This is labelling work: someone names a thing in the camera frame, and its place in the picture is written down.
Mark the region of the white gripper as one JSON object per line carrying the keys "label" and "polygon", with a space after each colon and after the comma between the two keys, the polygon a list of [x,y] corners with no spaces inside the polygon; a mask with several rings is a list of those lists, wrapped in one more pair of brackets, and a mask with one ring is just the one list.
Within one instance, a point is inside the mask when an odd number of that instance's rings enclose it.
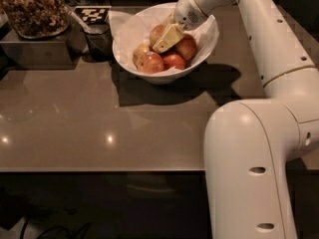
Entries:
{"label": "white gripper", "polygon": [[172,48],[183,38],[183,30],[196,29],[207,20],[212,5],[212,0],[178,0],[173,13],[164,19],[165,30],[153,50],[161,54]]}

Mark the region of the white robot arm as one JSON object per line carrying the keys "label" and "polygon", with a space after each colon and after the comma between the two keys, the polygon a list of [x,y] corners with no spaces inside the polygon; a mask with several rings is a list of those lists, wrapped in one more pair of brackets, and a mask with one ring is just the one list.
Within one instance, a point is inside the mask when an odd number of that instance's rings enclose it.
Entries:
{"label": "white robot arm", "polygon": [[204,167],[213,239],[297,239],[286,163],[319,143],[319,71],[272,0],[179,0],[173,19],[199,27],[236,3],[265,96],[209,119]]}

